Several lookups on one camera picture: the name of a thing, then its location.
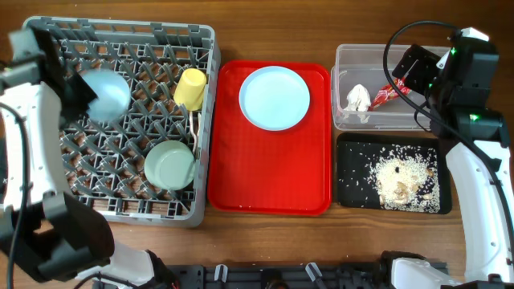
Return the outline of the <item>light blue bowl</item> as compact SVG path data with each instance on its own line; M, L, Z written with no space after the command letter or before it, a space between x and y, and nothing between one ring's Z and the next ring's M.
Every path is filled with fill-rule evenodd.
M83 74L85 83L96 93L87 114L95 122L112 122L123 116L131 101L125 78L110 70L91 70Z

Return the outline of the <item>red candy wrapper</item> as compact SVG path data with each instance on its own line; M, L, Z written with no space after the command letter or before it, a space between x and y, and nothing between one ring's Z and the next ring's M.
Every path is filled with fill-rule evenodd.
M408 96L411 92L411 89L408 88L404 81L406 78L395 78L394 84L400 89L400 91L405 95ZM376 94L375 98L371 102L371 105L368 108L368 111L374 111L379 106L386 104L390 102L391 100L395 100L399 97L398 93L393 89L391 84L387 84L384 87L382 87Z

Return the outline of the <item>white tissue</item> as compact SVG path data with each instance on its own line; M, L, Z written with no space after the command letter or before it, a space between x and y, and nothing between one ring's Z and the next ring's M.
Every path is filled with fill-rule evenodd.
M366 112L371 105L369 92L362 84L357 84L351 89L347 101L345 111Z

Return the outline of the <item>yellow plastic cup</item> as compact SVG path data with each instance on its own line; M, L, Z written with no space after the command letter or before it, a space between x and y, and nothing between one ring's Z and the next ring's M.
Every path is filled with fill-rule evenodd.
M182 72L173 100L176 105L184 105L188 111L202 108L206 75L196 69L188 68Z

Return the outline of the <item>white plastic fork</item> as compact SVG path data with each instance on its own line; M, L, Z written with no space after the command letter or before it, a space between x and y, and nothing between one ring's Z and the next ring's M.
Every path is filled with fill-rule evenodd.
M195 155L198 148L198 134L195 131L194 113L189 111L190 135L193 137L192 153Z

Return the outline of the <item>mint green bowl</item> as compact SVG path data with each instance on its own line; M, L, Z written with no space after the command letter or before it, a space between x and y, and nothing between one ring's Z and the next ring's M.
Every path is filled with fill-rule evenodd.
M145 158L147 180L161 189L184 189L194 179L195 159L187 145L167 140L154 146Z

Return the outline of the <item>light blue plate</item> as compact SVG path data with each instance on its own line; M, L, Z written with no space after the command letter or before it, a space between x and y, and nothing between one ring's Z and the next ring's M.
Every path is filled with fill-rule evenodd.
M308 85L293 70L267 66L253 71L239 89L239 107L257 128L283 131L307 115L311 98Z

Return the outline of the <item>white plastic spoon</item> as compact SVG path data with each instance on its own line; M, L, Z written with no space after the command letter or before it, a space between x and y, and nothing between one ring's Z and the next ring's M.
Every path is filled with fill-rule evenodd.
M198 155L200 153L200 144L201 144L201 137L200 137L200 134L201 134L201 126L202 126L202 114L200 112L198 112L197 114L197 132L196 132L196 137L197 137L197 142L196 142L196 149L195 149L195 156L198 158Z

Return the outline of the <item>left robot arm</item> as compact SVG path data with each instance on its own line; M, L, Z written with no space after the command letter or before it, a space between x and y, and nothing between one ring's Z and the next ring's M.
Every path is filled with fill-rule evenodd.
M73 196L59 143L60 129L81 116L122 115L130 97L126 82L113 72L96 85L68 73L43 32L21 31L11 45L13 63L1 74L8 164L1 248L9 267L39 283L157 285L156 257L117 243L106 219Z

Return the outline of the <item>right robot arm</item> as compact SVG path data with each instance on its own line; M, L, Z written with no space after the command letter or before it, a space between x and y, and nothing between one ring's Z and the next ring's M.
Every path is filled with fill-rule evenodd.
M386 80L430 130L446 140L466 243L463 288L513 286L513 190L507 122L486 107L499 53L487 35L453 26L443 56L419 45L389 69L390 47L413 23L396 31L383 52Z

